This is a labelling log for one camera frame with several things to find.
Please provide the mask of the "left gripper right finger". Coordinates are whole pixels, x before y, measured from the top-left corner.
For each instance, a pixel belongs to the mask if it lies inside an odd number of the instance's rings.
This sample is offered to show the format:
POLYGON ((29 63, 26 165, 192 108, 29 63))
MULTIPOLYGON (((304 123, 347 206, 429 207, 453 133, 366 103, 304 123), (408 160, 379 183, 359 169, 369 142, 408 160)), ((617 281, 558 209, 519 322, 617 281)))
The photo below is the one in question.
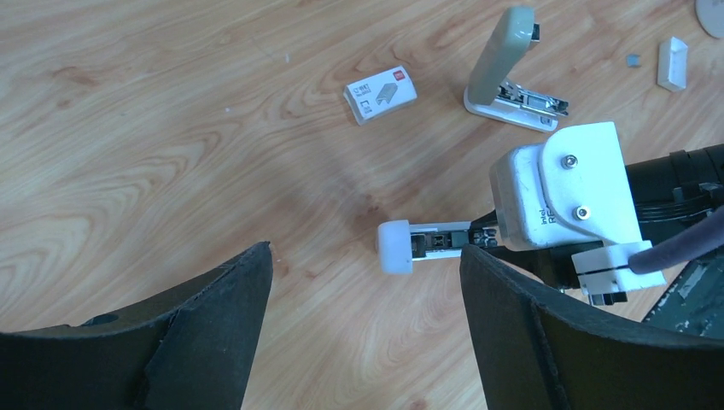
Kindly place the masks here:
POLYGON ((475 246, 459 277, 491 409, 720 409, 723 343, 591 307, 475 246))

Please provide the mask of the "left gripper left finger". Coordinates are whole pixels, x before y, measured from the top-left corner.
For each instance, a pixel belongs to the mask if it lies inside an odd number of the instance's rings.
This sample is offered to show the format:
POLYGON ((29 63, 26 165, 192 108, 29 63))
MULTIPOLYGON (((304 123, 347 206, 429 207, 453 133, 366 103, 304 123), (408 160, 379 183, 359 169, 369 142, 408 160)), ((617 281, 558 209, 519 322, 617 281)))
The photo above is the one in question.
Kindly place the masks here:
POLYGON ((4 409, 238 409, 272 287, 260 242, 81 325, 1 335, 4 409))

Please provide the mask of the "white stapler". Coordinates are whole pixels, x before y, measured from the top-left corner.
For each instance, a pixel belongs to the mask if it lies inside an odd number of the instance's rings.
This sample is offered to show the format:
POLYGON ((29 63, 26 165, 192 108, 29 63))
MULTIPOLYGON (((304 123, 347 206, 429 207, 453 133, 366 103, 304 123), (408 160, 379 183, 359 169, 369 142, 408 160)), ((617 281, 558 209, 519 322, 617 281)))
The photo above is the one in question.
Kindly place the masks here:
POLYGON ((470 221, 412 224, 392 220, 377 227, 377 255, 382 272, 407 275, 416 261, 459 258, 466 244, 481 248, 498 245, 495 225, 475 226, 470 221))

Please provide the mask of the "white staples box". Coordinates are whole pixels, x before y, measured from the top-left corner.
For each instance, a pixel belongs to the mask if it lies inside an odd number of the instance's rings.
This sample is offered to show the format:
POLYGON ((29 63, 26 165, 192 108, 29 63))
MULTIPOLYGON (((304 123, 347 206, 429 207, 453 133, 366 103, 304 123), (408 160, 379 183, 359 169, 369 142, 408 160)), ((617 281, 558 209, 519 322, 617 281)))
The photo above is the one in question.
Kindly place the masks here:
POLYGON ((402 66, 350 83, 342 95, 359 126, 417 100, 412 78, 402 66))

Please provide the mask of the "grey staple strip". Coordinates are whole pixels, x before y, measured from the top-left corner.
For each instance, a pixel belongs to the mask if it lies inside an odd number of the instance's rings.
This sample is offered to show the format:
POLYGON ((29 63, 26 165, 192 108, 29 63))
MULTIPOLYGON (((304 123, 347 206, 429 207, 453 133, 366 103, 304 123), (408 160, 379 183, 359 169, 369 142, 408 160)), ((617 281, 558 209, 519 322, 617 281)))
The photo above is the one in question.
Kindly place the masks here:
POLYGON ((629 54, 626 56, 626 65, 630 68, 641 67, 641 56, 637 54, 629 54))

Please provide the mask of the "grey stapler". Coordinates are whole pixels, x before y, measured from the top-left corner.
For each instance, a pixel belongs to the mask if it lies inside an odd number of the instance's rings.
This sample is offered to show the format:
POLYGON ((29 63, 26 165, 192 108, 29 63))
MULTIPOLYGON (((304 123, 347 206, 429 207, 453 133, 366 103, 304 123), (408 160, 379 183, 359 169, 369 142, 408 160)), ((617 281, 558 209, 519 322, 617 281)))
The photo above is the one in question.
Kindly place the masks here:
POLYGON ((510 79, 513 68, 540 42, 540 25, 529 6, 509 7, 476 61, 463 102, 474 115, 537 132, 553 132, 568 115, 563 99, 526 89, 510 79))

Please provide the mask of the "staples tray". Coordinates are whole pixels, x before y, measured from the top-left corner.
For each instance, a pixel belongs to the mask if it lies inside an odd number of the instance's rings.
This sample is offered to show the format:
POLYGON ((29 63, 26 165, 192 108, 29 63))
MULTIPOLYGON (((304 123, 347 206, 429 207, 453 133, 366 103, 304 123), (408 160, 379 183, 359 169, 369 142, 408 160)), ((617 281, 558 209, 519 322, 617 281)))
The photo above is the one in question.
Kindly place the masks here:
POLYGON ((658 46, 657 84, 671 91, 686 88, 688 46, 681 39, 671 37, 658 46))

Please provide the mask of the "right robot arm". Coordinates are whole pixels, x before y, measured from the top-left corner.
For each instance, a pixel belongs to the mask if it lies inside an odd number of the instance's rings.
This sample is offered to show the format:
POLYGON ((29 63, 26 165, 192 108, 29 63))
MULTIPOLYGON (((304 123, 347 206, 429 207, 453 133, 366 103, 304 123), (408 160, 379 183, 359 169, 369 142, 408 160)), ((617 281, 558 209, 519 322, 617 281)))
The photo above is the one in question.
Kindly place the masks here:
POLYGON ((723 145, 629 164, 626 173, 642 237, 659 244, 723 206, 723 145))

